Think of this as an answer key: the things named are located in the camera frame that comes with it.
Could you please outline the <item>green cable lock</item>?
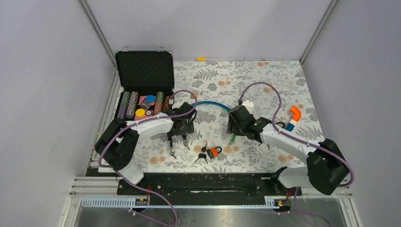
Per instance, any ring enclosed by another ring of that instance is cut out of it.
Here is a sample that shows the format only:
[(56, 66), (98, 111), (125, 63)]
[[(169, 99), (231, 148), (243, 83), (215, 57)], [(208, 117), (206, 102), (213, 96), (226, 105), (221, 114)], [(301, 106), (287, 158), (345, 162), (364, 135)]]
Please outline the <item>green cable lock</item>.
[[(190, 148), (189, 148), (189, 145), (188, 145), (187, 136), (186, 136), (186, 135), (182, 135), (182, 139), (183, 139), (183, 145), (184, 145), (186, 148), (190, 149)], [(234, 143), (235, 139), (236, 139), (236, 136), (233, 135), (227, 146), (228, 146), (228, 147), (231, 147), (231, 145)]]

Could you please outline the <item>blue cable lock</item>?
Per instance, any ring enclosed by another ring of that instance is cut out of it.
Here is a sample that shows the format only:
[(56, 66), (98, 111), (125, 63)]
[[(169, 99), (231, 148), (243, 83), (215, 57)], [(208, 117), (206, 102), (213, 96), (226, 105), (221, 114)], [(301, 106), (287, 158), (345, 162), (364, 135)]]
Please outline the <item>blue cable lock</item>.
[(219, 106), (220, 108), (222, 108), (224, 111), (226, 111), (227, 113), (231, 110), (231, 108), (229, 108), (228, 106), (218, 103), (218, 102), (214, 102), (214, 101), (201, 101), (198, 102), (198, 105), (214, 105), (214, 106)]

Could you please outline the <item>small brass padlock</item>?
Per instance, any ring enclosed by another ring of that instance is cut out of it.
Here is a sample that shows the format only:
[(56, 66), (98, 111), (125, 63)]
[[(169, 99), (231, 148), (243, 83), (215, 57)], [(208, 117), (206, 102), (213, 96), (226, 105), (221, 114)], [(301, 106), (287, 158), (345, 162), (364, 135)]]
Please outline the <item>small brass padlock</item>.
[(192, 94), (190, 95), (190, 99), (198, 99), (198, 91), (197, 90), (192, 91)]

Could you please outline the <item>orange black padlock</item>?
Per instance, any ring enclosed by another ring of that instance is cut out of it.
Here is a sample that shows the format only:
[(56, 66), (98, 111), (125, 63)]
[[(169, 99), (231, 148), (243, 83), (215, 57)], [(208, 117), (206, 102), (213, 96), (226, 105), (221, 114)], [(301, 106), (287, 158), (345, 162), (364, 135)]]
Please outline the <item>orange black padlock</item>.
[(207, 155), (210, 159), (214, 159), (222, 152), (221, 147), (212, 147), (206, 150)]

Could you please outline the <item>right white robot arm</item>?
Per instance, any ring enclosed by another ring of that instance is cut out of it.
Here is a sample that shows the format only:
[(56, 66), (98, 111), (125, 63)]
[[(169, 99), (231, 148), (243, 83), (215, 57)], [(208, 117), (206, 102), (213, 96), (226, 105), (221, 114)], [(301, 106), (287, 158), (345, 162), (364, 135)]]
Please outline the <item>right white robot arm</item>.
[(294, 187), (314, 188), (331, 195), (351, 173), (334, 141), (307, 140), (278, 127), (271, 120), (255, 119), (243, 105), (229, 112), (227, 133), (272, 145), (305, 163), (303, 167), (282, 167), (273, 175), (271, 188), (278, 195)]

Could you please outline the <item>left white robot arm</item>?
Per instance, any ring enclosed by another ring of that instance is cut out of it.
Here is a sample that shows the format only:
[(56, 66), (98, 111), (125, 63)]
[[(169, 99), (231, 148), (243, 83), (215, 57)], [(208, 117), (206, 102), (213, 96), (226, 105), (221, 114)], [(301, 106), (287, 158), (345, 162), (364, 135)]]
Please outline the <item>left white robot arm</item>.
[(195, 118), (196, 109), (187, 102), (140, 121), (115, 118), (96, 142), (94, 150), (100, 155), (100, 161), (104, 160), (129, 182), (128, 187), (133, 193), (142, 194), (147, 182), (141, 169), (132, 161), (136, 145), (159, 134), (166, 134), (171, 139), (194, 133)]

